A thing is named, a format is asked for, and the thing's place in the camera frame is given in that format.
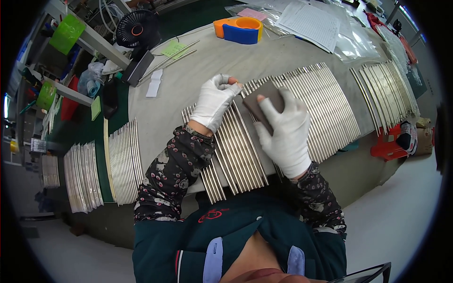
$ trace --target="white cable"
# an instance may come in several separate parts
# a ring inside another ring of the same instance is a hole
[[[113,32],[109,27],[108,25],[106,24],[106,20],[104,20],[104,16],[102,15],[102,8],[101,8],[101,0],[99,0],[99,13],[101,14],[101,19],[102,19],[102,22],[104,23],[104,26],[106,26],[107,30],[113,34],[116,34],[115,32]]]
[[[113,25],[114,25],[114,27],[115,27],[115,29],[116,29],[115,21],[114,21],[114,19],[113,19],[113,17],[112,17],[112,14],[110,13],[109,7],[107,6],[106,0],[102,0],[102,2],[104,2],[104,7],[105,7],[105,9],[107,10],[107,13],[109,14],[110,19],[112,20],[112,23],[113,23]]]

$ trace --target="sanding block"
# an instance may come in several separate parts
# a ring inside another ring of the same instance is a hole
[[[270,98],[270,101],[279,113],[282,113],[284,109],[283,97],[280,95],[279,90],[274,86],[274,84],[271,81],[267,81],[242,100],[244,106],[247,107],[256,120],[263,123],[269,133],[273,135],[274,129],[269,124],[269,121],[266,119],[266,116],[256,101],[258,94]]]

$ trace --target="white glove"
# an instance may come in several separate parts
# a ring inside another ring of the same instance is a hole
[[[271,136],[261,122],[254,125],[264,152],[291,179],[304,173],[311,164],[307,145],[310,114],[307,106],[300,99],[295,99],[286,87],[281,87],[279,92],[285,104],[281,114],[269,98],[258,102],[274,129],[274,135]]]
[[[228,84],[230,77],[218,74],[204,83],[195,111],[190,116],[190,119],[204,125],[213,133],[220,127],[223,114],[230,107],[233,97],[242,91],[241,84]]]

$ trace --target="desk fan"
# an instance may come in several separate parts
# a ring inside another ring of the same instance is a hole
[[[130,64],[121,80],[136,87],[154,59],[149,51],[160,43],[157,14],[148,10],[137,10],[125,15],[116,28],[116,42],[126,48],[134,48]]]

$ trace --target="green plastic bucket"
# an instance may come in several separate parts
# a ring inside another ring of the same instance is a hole
[[[53,87],[50,82],[44,82],[41,91],[39,92],[38,99],[36,100],[36,106],[49,111],[56,93],[56,87]]]
[[[49,44],[67,55],[86,27],[84,22],[69,14],[58,25]]]

